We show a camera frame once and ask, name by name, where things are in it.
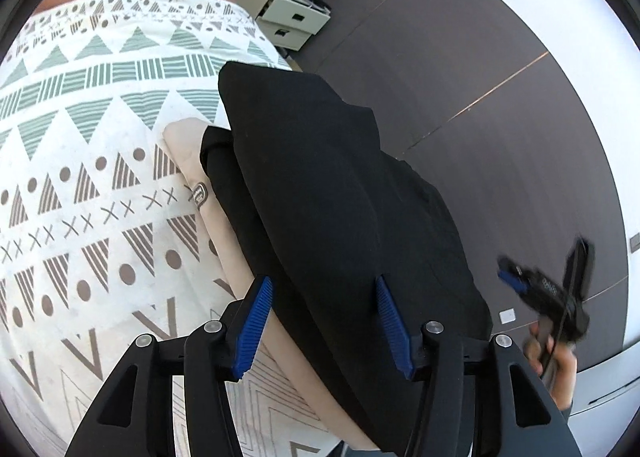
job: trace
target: blue rubber grip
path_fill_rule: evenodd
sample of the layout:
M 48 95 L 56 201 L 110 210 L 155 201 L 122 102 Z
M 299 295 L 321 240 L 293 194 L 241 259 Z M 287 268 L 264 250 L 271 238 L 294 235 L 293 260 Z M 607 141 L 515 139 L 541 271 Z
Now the blue rubber grip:
M 529 291 L 529 286 L 525 282 L 521 281 L 517 277 L 514 277 L 507 271 L 498 271 L 498 277 L 500 278 L 500 280 L 508 283 L 513 288 L 513 291 L 518 294 L 526 294 L 527 291 Z
M 411 379 L 415 372 L 414 363 L 411 361 L 411 338 L 400 317 L 396 303 L 386 286 L 385 279 L 382 277 L 378 277 L 376 280 L 376 298 L 378 301 L 378 314 L 382 319 L 386 342 L 391 348 L 391 355 L 396 363 L 396 368 L 406 379 Z
M 236 379 L 241 379 L 254 363 L 260 337 L 267 323 L 267 317 L 273 302 L 273 283 L 269 277 L 264 277 L 260 291 L 255 297 L 254 305 L 246 317 L 246 322 L 236 341 L 236 360 L 231 371 Z

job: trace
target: metal screw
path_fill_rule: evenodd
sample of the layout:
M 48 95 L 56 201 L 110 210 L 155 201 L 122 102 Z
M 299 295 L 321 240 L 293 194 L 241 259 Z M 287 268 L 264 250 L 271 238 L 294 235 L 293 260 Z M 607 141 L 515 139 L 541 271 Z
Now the metal screw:
M 210 320 L 204 325 L 206 332 L 215 333 L 222 331 L 222 322 L 219 320 Z
M 152 341 L 151 334 L 141 334 L 136 338 L 136 345 L 138 347 L 149 347 Z
M 440 322 L 436 322 L 435 320 L 431 320 L 430 322 L 424 324 L 424 328 L 427 329 L 427 331 L 431 334 L 440 334 L 442 331 L 444 331 L 444 325 L 442 325 L 442 323 Z
M 495 342 L 500 345 L 500 347 L 511 347 L 511 344 L 513 343 L 511 341 L 511 338 L 509 338 L 506 334 L 498 334 L 498 336 L 495 337 Z

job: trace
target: folded clothes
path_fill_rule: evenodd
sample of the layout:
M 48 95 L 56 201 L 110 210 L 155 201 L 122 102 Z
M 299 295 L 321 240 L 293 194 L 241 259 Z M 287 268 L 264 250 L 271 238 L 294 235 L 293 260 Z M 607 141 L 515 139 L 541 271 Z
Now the folded clothes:
M 231 131 L 210 127 L 203 168 L 274 311 L 334 398 L 384 451 L 404 452 L 421 387 L 396 370 L 376 314 L 385 274 L 406 327 L 488 339 L 491 316 L 440 194 L 380 150 L 372 111 L 320 77 L 227 63 Z

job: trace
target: person's arm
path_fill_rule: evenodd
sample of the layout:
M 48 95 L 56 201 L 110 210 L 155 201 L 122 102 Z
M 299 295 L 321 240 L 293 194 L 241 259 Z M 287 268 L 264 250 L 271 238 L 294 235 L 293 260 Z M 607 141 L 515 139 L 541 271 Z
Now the person's arm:
M 542 363 L 540 363 L 540 355 L 542 348 L 536 340 L 538 336 L 538 323 L 534 323 L 529 328 L 532 339 L 530 339 L 524 349 L 524 354 L 529 363 L 536 371 L 538 376 L 542 375 Z M 546 341 L 546 350 L 550 353 L 554 348 L 553 338 L 549 337 Z M 553 388 L 550 391 L 551 397 L 556 402 L 558 409 L 566 419 L 569 418 L 571 407 L 574 400 L 575 379 L 578 373 L 578 360 L 574 355 L 572 348 L 564 343 L 558 344 L 556 351 L 553 353 L 554 360 L 558 363 L 558 372 Z

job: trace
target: bed sheet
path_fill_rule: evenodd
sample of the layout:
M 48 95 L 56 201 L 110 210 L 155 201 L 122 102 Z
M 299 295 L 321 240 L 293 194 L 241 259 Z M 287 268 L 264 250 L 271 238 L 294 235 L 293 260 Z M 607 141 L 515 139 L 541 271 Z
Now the bed sheet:
M 139 334 L 187 335 L 233 299 L 161 135 L 228 127 L 229 60 L 288 68 L 224 0 L 75 0 L 32 17 L 0 66 L 0 395 L 40 457 L 64 454 Z M 263 347 L 228 391 L 245 455 L 336 443 Z

